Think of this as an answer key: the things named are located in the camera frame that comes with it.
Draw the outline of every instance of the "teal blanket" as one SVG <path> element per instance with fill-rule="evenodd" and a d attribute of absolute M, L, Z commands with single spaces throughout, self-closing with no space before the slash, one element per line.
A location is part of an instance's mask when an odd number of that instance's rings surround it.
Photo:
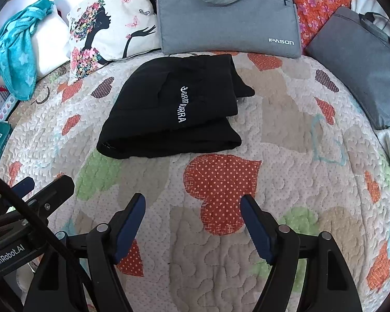
<path fill-rule="evenodd" d="M 36 59 L 31 36 L 38 22 L 52 13 L 53 4 L 38 0 L 9 18 L 0 29 L 0 75 L 7 89 L 19 100 L 29 100 L 35 89 Z"/>

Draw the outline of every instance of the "dark gray bag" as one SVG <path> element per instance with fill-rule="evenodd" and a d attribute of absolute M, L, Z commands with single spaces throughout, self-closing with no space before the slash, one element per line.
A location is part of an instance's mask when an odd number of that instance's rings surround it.
<path fill-rule="evenodd" d="M 338 8 L 306 51 L 348 87 L 381 130 L 390 126 L 390 38 L 372 23 L 373 14 Z"/>
<path fill-rule="evenodd" d="M 157 13 L 165 54 L 222 50 L 301 55 L 293 0 L 158 0 Z"/>

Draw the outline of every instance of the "bed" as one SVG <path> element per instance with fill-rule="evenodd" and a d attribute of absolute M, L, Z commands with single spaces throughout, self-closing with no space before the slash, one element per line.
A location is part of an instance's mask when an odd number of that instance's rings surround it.
<path fill-rule="evenodd" d="M 142 63 L 163 56 L 155 51 L 71 86 L 68 63 L 39 82 L 9 120 L 14 131 L 0 177 L 12 185 L 30 176 L 35 193 L 71 176 L 74 196 L 49 219 L 53 231 L 70 235 L 108 222 L 135 192 L 145 195 L 145 218 L 118 266 L 135 311 L 253 309 L 269 266 L 240 218 L 239 193 L 251 193 L 297 232 L 331 232 L 363 311 L 376 311 L 390 292 L 390 167 L 369 121 L 348 89 L 309 57 L 231 54 L 256 91 L 229 119 L 240 147 L 127 160 L 96 151 L 122 85 Z M 304 270 L 300 262 L 288 312 L 296 310 Z"/>

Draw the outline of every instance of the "metal screw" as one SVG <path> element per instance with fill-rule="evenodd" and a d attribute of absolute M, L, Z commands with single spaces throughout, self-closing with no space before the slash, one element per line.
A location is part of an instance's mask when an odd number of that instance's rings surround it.
<path fill-rule="evenodd" d="M 65 231 L 59 231 L 55 234 L 56 238 L 59 240 L 63 239 L 65 237 Z"/>
<path fill-rule="evenodd" d="M 321 233 L 321 236 L 323 239 L 326 239 L 326 240 L 330 240 L 332 238 L 332 235 L 327 231 L 323 231 L 323 233 Z"/>
<path fill-rule="evenodd" d="M 104 232 L 104 231 L 107 231 L 108 229 L 108 225 L 103 223 L 103 224 L 100 224 L 99 226 L 97 226 L 97 231 L 98 232 Z"/>
<path fill-rule="evenodd" d="M 290 227 L 285 224 L 279 225 L 279 231 L 283 233 L 288 233 L 290 231 Z"/>

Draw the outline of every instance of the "white pillowcase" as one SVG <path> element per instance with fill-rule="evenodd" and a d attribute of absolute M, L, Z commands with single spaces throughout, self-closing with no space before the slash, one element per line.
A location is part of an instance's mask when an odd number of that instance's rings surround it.
<path fill-rule="evenodd" d="M 31 38 L 33 52 L 36 57 L 38 78 L 45 77 L 50 72 L 69 61 L 69 28 L 58 15 L 54 5 L 52 14 L 38 23 Z"/>
<path fill-rule="evenodd" d="M 149 0 L 84 0 L 67 15 L 69 84 L 109 61 L 160 48 L 157 16 Z"/>

